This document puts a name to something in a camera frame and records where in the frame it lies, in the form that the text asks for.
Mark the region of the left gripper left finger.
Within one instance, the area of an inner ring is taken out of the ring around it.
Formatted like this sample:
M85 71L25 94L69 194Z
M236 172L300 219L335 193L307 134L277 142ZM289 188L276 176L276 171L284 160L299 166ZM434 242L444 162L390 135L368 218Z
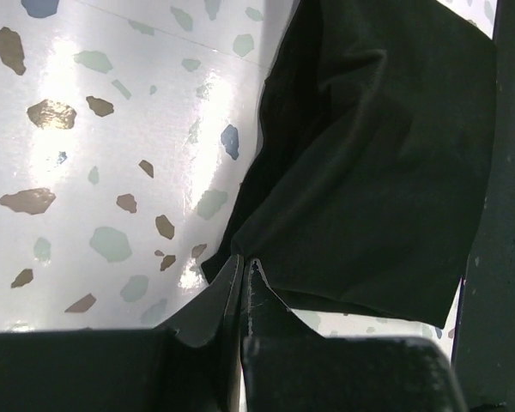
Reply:
M235 411L242 257L151 329L0 333L0 411Z

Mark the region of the black t shirt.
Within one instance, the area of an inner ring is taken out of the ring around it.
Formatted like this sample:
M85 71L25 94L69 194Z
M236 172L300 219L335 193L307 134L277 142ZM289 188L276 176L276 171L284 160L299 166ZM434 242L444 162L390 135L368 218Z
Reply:
M436 1L300 2L205 277L256 258L293 308L443 327L483 211L495 77L494 43Z

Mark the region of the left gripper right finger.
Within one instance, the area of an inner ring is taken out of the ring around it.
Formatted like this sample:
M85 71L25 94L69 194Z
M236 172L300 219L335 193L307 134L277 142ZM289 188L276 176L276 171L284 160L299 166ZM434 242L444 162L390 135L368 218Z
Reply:
M240 360L250 411L464 411L445 355L418 336L324 337L245 268Z

